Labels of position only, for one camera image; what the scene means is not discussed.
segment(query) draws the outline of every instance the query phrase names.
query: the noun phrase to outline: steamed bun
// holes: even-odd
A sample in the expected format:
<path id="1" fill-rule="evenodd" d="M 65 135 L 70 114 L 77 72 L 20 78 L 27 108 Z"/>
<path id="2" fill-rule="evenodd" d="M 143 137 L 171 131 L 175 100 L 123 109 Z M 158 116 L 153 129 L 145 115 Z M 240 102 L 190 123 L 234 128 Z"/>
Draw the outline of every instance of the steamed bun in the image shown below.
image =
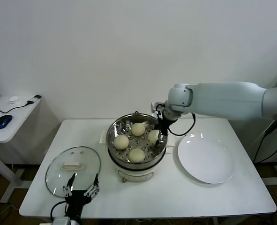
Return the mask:
<path id="1" fill-rule="evenodd" d="M 145 130 L 146 130 L 146 128 L 144 127 L 144 125 L 142 123 L 135 123 L 135 124 L 133 124 L 133 126 L 131 128 L 131 133 L 134 136 L 141 136 L 141 135 L 143 135 Z"/>
<path id="2" fill-rule="evenodd" d="M 159 130 L 152 130 L 149 133 L 149 141 L 151 142 L 151 144 L 155 145 L 156 141 L 158 140 L 158 134 L 159 134 Z"/>
<path id="3" fill-rule="evenodd" d="M 125 149 L 129 145 L 129 139 L 124 135 L 119 135 L 114 139 L 113 145 L 116 149 Z"/>
<path id="4" fill-rule="evenodd" d="M 144 161 L 144 152 L 141 149 L 133 149 L 129 153 L 129 160 L 133 163 L 140 163 Z"/>

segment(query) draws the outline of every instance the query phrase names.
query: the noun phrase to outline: stainless steel steamer basket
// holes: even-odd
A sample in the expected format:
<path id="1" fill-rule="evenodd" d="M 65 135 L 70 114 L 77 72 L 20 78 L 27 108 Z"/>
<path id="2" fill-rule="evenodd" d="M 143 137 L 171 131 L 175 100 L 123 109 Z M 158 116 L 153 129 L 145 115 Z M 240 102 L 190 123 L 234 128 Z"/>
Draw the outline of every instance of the stainless steel steamer basket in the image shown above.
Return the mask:
<path id="1" fill-rule="evenodd" d="M 148 135 L 154 129 L 157 119 L 142 113 L 133 113 L 118 118 L 108 129 L 106 136 L 106 143 L 108 153 L 113 162 L 123 169 L 130 171 L 144 171 L 152 168 L 161 161 L 165 155 L 166 142 L 153 146 L 149 142 Z M 140 136 L 136 137 L 131 133 L 131 127 L 135 123 L 142 123 L 146 131 Z M 113 145 L 113 140 L 118 135 L 125 135 L 129 138 L 129 146 L 125 150 L 118 150 Z M 140 148 L 145 153 L 145 159 L 140 163 L 130 162 L 128 159 L 129 152 L 134 148 Z"/>

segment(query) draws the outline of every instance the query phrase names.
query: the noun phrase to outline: white cooker base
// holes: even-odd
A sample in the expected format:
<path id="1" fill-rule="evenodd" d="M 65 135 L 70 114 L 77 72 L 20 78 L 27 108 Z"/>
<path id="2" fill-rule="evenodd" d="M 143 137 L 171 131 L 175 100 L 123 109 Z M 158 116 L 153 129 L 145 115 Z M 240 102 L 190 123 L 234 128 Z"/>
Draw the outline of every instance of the white cooker base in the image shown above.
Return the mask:
<path id="1" fill-rule="evenodd" d="M 154 176 L 154 170 L 156 168 L 156 166 L 154 166 L 144 171 L 130 171 L 130 170 L 125 170 L 117 165 L 115 167 L 118 175 L 122 178 L 123 182 L 126 182 L 126 181 L 139 182 L 139 181 L 148 180 Z"/>

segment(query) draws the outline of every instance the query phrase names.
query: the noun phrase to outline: white plate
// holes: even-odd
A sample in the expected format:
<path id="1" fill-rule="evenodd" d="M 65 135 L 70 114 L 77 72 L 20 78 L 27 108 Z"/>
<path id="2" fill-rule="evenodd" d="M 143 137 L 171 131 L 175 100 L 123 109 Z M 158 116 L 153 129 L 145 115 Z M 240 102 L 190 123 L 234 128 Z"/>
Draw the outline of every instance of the white plate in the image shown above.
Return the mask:
<path id="1" fill-rule="evenodd" d="M 208 134 L 184 137 L 178 146 L 178 156 L 187 172 L 205 183 L 224 183 L 234 172 L 234 161 L 228 149 Z"/>

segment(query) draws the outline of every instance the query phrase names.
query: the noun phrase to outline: small white object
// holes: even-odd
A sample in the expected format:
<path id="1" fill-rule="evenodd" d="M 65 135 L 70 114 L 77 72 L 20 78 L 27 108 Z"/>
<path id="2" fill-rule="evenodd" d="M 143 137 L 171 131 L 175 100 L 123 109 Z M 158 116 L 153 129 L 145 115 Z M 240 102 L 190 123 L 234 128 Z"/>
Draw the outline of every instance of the small white object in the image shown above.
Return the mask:
<path id="1" fill-rule="evenodd" d="M 143 135 L 145 130 L 146 130 L 146 128 L 144 127 L 144 125 L 142 123 L 135 123 L 131 127 L 131 133 L 134 136 L 141 136 L 141 135 Z"/>
<path id="2" fill-rule="evenodd" d="M 152 130 L 149 132 L 149 141 L 151 144 L 156 144 L 158 140 L 159 130 Z"/>
<path id="3" fill-rule="evenodd" d="M 145 154 L 141 149 L 133 149 L 129 153 L 129 160 L 133 163 L 140 163 L 144 160 Z"/>
<path id="4" fill-rule="evenodd" d="M 195 133 L 182 139 L 178 156 L 192 176 L 209 184 L 220 184 L 234 173 L 234 160 L 223 143 L 208 134 Z"/>
<path id="5" fill-rule="evenodd" d="M 113 145 L 116 147 L 116 149 L 125 149 L 129 145 L 129 139 L 125 135 L 119 135 L 114 139 Z"/>
<path id="6" fill-rule="evenodd" d="M 9 104 L 14 104 L 18 101 L 21 101 L 21 99 L 18 96 L 13 96 L 9 99 Z"/>

